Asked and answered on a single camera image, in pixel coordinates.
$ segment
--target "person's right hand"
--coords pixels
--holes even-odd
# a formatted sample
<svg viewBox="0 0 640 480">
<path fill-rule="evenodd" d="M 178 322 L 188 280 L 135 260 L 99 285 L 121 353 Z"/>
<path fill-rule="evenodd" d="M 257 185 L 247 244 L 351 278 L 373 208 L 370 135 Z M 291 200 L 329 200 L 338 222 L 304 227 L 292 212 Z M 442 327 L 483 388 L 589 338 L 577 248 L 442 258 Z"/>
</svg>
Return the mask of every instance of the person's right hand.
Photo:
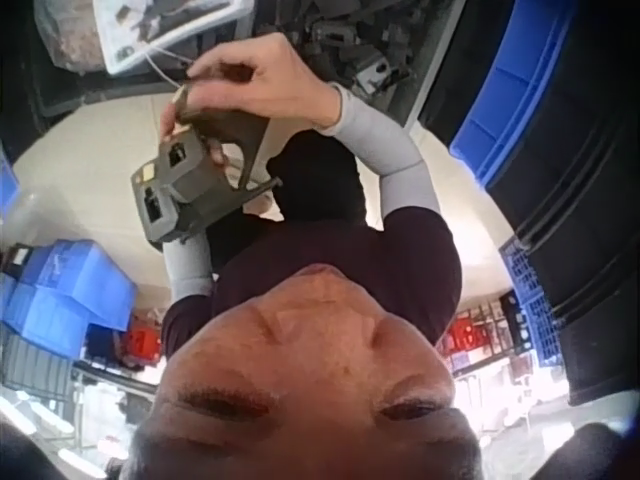
<svg viewBox="0 0 640 480">
<path fill-rule="evenodd" d="M 248 68 L 252 75 L 245 82 L 229 80 L 225 71 L 230 67 Z M 280 33 L 220 44 L 196 60 L 187 74 L 194 80 L 188 109 L 237 109 L 268 118 L 303 118 L 324 128 L 340 118 L 339 92 L 316 77 Z M 171 117 L 169 108 L 163 124 L 171 123 L 173 128 L 175 118 Z"/>
</svg>

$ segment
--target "short sleeve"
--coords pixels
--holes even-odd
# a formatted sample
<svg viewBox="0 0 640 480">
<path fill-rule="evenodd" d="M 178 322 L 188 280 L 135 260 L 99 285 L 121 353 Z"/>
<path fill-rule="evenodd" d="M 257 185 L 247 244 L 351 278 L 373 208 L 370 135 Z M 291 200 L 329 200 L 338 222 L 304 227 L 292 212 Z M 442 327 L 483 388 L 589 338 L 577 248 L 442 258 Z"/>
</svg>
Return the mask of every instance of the short sleeve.
<svg viewBox="0 0 640 480">
<path fill-rule="evenodd" d="M 167 360 L 211 320 L 211 302 L 211 297 L 191 295 L 169 307 L 162 320 L 162 345 Z"/>
<path fill-rule="evenodd" d="M 405 207 L 384 219 L 384 254 L 402 316 L 432 343 L 458 308 L 462 267 L 453 235 L 440 214 Z"/>
</svg>

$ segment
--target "white plastic container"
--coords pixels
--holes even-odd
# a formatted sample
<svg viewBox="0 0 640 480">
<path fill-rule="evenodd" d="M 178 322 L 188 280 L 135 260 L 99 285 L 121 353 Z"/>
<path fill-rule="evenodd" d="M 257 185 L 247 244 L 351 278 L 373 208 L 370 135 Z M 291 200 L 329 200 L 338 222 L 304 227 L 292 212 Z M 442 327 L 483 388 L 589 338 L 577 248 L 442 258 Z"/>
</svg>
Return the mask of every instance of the white plastic container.
<svg viewBox="0 0 640 480">
<path fill-rule="evenodd" d="M 154 4 L 180 6 L 162 17 L 145 20 L 145 10 Z M 125 10 L 123 7 L 122 0 L 93 0 L 100 46 L 112 75 L 181 40 L 250 15 L 254 0 L 128 0 Z M 141 28 L 147 30 L 143 35 L 146 40 L 141 39 Z"/>
</svg>

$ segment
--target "black pants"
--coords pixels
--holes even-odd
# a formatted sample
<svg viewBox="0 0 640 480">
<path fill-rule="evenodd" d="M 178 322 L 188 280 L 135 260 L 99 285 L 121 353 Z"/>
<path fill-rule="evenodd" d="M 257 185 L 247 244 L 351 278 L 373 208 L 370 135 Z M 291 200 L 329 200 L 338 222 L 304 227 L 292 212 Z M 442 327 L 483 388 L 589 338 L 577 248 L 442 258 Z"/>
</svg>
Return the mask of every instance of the black pants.
<svg viewBox="0 0 640 480">
<path fill-rule="evenodd" d="M 364 225 L 364 190 L 353 154 L 342 143 L 313 130 L 297 133 L 267 163 L 282 186 L 273 191 L 286 222 L 345 220 Z M 214 272 L 260 238 L 272 222 L 242 210 L 207 228 Z"/>
</svg>

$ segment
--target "person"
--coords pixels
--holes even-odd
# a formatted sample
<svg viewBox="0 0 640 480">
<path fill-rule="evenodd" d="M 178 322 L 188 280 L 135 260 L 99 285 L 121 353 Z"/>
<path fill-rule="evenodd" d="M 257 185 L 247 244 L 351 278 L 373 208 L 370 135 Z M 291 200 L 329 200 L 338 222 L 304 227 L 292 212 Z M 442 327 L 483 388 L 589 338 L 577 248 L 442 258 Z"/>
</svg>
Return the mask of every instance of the person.
<svg viewBox="0 0 640 480">
<path fill-rule="evenodd" d="M 238 66 L 248 81 L 225 77 Z M 235 212 L 164 245 L 168 363 L 121 478 L 480 477 L 434 348 L 460 260 L 408 134 L 314 76 L 281 34 L 216 46 L 188 73 L 188 108 L 314 129 L 268 164 L 284 221 Z M 175 121 L 170 105 L 164 135 Z M 383 231 L 365 223 L 356 157 L 380 177 Z"/>
</svg>

